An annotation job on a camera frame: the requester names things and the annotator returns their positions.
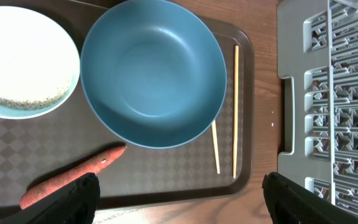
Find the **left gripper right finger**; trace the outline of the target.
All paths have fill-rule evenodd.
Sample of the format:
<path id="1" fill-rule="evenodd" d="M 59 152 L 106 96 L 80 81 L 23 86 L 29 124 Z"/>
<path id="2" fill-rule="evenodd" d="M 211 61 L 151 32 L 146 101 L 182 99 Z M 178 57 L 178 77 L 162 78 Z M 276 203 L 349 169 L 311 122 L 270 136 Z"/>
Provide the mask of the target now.
<path id="1" fill-rule="evenodd" d="M 358 218 L 277 172 L 262 182 L 265 203 L 273 224 L 358 224 Z"/>

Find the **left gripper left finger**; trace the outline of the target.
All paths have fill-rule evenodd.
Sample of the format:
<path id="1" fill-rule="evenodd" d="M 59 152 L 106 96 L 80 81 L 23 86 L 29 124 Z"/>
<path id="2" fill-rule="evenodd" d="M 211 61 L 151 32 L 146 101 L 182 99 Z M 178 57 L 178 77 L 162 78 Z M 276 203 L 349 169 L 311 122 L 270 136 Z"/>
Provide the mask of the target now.
<path id="1" fill-rule="evenodd" d="M 99 179 L 87 173 L 0 224 L 92 224 L 99 200 Z"/>

